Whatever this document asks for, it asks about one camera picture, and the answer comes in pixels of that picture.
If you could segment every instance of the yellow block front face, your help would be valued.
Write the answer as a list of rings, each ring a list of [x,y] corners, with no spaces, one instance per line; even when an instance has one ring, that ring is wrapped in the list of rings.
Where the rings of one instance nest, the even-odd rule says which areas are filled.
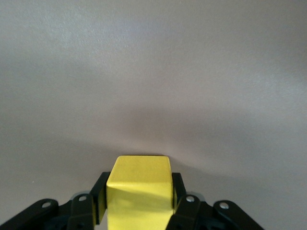
[[[173,181],[165,156],[120,156],[106,183],[108,230],[165,230]]]

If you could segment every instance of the yellow cube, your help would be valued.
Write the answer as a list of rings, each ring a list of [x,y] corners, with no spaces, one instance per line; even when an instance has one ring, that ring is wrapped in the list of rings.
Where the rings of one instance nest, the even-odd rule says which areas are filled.
[[[165,230],[173,214],[166,156],[120,156],[106,183],[108,230]]]

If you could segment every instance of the silver screw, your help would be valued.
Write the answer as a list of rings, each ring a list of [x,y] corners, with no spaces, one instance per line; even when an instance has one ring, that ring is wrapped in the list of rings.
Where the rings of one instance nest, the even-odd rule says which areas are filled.
[[[225,202],[220,203],[220,207],[222,209],[229,209],[229,205],[227,203],[225,203]]]
[[[81,196],[81,197],[79,197],[79,201],[84,201],[84,200],[86,200],[86,196]]]
[[[42,208],[49,207],[50,205],[51,205],[50,202],[45,202],[45,203],[43,203]]]
[[[186,197],[186,200],[187,200],[188,202],[194,202],[194,197],[192,197],[191,195],[189,195],[189,196]]]

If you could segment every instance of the yellow block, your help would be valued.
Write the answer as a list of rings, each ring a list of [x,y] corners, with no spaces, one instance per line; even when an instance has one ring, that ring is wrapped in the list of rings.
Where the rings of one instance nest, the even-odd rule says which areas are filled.
[[[165,230],[173,181],[165,156],[120,156],[106,183],[108,230]]]

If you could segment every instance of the gray surface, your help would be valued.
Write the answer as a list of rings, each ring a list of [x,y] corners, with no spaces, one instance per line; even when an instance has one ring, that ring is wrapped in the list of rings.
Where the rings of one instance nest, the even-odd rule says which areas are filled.
[[[117,156],[267,230],[307,225],[305,1],[0,2],[0,223]]]

